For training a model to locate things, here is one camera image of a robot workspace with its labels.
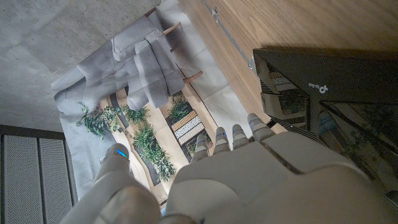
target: wooden table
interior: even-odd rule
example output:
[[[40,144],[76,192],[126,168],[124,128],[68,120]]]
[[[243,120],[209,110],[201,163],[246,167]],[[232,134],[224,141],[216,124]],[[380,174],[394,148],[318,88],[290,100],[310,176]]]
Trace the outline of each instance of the wooden table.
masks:
[[[178,0],[248,113],[263,121],[261,86],[202,0]],[[246,58],[261,47],[398,51],[395,1],[205,0]]]

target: concrete floor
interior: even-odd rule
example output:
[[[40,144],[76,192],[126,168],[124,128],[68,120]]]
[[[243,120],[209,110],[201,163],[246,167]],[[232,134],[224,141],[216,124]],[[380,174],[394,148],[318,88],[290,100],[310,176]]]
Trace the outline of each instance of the concrete floor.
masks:
[[[0,124],[60,131],[50,84],[161,0],[0,3]]]

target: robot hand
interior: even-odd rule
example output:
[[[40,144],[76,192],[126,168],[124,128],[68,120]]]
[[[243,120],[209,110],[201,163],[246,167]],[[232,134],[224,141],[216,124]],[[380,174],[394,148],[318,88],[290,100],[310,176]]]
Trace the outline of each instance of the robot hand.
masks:
[[[209,156],[203,135],[176,175],[160,217],[155,197],[131,177],[116,144],[95,183],[62,223],[395,223],[397,211],[347,158],[305,136],[276,134],[255,114],[253,138],[223,128]]]

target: ventilation grille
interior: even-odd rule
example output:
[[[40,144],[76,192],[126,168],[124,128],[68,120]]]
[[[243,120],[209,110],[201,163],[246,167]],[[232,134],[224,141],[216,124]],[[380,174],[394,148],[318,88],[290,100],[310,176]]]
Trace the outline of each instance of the ventilation grille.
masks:
[[[39,139],[46,221],[60,223],[72,207],[62,140]]]
[[[75,205],[78,201],[77,197],[77,189],[76,189],[76,181],[75,181],[75,175],[73,174],[73,165],[72,165],[72,156],[70,155],[69,147],[67,142],[65,141],[65,148],[67,152],[67,162],[68,162],[68,167],[69,167],[69,181],[70,185],[72,187],[72,205]]]
[[[36,138],[4,137],[6,223],[43,223],[38,161]]]
[[[260,83],[261,83],[261,91],[263,93],[273,94],[272,90],[263,81],[260,80]]]
[[[320,144],[323,145],[321,140],[319,140],[317,134],[315,134],[315,133],[313,133],[311,131],[306,131],[306,130],[304,130],[302,128],[295,127],[295,126],[293,126],[293,125],[291,125],[289,123],[286,123],[285,121],[282,121],[280,119],[277,119],[277,118],[275,118],[273,116],[270,116],[270,117],[272,118],[272,120],[274,120],[275,122],[278,122],[280,125],[282,125],[286,130],[302,134],[302,135],[304,135],[304,136],[306,136],[306,137],[308,137],[308,138],[310,138],[310,139],[312,139],[314,141],[317,141],[317,142],[319,142]]]

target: small shrub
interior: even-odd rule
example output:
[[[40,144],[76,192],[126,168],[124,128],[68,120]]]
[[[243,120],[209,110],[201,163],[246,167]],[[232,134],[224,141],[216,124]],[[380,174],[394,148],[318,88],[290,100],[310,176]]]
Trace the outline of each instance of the small shrub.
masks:
[[[172,123],[175,124],[183,117],[185,117],[187,114],[189,114],[187,100],[180,91],[173,95],[172,107],[171,109],[169,109],[169,118],[172,121]]]
[[[133,139],[134,145],[142,149],[140,156],[154,165],[159,179],[169,181],[175,173],[175,168],[170,163],[165,151],[157,143],[153,126],[143,122],[138,131],[134,133]]]
[[[187,151],[188,151],[189,155],[191,156],[191,158],[195,154],[196,146],[197,146],[196,139],[192,139],[191,141],[189,141],[185,144],[185,147],[187,148]]]
[[[134,124],[138,124],[140,122],[144,122],[147,118],[148,109],[143,107],[137,111],[131,110],[128,105],[120,106],[123,110],[123,113],[128,122],[133,122]]]
[[[88,107],[82,102],[78,102],[82,106],[82,111],[85,115],[76,123],[77,126],[84,125],[87,132],[91,132],[102,140],[104,136],[111,131],[120,131],[123,128],[119,127],[116,116],[121,113],[120,108],[113,108],[107,106],[103,110],[97,110],[92,114],[88,114]]]

